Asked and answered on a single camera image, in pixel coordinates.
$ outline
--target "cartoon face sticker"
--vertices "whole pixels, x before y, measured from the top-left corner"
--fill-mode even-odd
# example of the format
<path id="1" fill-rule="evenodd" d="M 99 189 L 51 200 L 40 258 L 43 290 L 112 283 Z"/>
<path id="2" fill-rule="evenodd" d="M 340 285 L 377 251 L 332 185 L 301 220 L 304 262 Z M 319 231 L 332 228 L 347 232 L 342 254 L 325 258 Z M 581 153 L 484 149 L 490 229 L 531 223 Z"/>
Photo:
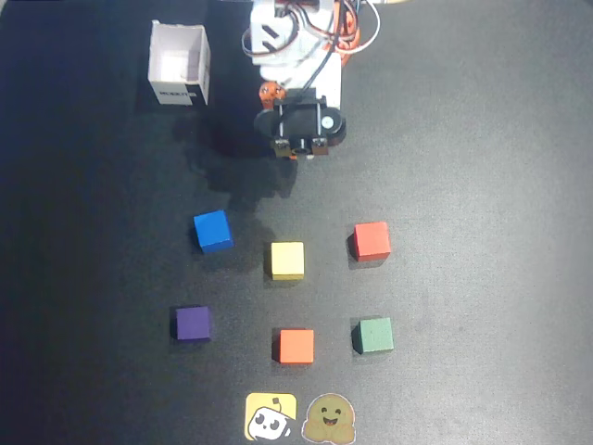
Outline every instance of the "cartoon face sticker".
<path id="1" fill-rule="evenodd" d="M 292 394 L 249 394 L 245 436 L 263 442 L 287 438 L 295 429 L 296 418 L 297 399 Z"/>
<path id="2" fill-rule="evenodd" d="M 255 440 L 277 440 L 290 436 L 288 417 L 270 408 L 259 408 L 249 422 L 249 436 Z"/>
<path id="3" fill-rule="evenodd" d="M 338 394 L 324 394 L 315 399 L 303 424 L 303 438 L 315 443 L 348 445 L 356 440 L 354 409 Z"/>

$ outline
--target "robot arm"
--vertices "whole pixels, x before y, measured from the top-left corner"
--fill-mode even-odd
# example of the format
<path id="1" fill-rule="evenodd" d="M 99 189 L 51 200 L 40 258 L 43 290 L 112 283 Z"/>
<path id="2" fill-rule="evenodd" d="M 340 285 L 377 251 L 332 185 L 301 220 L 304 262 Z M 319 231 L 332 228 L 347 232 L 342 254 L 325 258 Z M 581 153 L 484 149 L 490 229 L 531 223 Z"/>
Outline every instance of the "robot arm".
<path id="1" fill-rule="evenodd" d="M 374 40 L 378 28 L 360 46 L 352 0 L 254 0 L 250 19 L 243 49 L 264 80 L 259 89 L 264 110 L 256 129 L 271 141 L 277 157 L 328 154 L 328 147 L 346 136 L 342 68 Z"/>

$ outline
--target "yellow sticker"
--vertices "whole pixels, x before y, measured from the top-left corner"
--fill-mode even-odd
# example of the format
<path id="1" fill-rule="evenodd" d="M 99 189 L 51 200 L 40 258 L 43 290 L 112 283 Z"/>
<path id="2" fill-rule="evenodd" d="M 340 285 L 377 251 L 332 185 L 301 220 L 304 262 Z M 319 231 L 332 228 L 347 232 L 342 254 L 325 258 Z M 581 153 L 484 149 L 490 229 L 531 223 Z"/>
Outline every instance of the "yellow sticker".
<path id="1" fill-rule="evenodd" d="M 292 394 L 253 392 L 247 396 L 245 437 L 255 441 L 287 438 L 295 429 L 297 398 Z"/>

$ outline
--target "green cube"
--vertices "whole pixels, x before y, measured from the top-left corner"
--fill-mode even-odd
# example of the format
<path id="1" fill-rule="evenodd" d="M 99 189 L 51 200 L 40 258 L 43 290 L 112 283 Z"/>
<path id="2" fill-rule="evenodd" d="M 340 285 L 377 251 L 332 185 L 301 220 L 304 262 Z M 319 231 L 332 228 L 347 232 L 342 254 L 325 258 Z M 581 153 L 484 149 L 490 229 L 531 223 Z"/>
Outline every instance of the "green cube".
<path id="1" fill-rule="evenodd" d="M 362 353 L 393 349 L 393 331 L 390 318 L 375 318 L 360 321 L 360 345 Z"/>

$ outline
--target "orange cube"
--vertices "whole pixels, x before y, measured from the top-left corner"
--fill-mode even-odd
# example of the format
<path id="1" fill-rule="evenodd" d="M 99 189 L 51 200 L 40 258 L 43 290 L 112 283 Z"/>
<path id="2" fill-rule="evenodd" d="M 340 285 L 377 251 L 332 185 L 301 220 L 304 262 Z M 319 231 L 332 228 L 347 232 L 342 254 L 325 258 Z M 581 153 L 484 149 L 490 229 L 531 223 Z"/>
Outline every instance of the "orange cube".
<path id="1" fill-rule="evenodd" d="M 313 363 L 313 331 L 310 329 L 283 329 L 280 331 L 280 363 Z"/>
<path id="2" fill-rule="evenodd" d="M 385 260 L 391 253 L 387 223 L 381 221 L 356 224 L 354 244 L 358 261 Z"/>

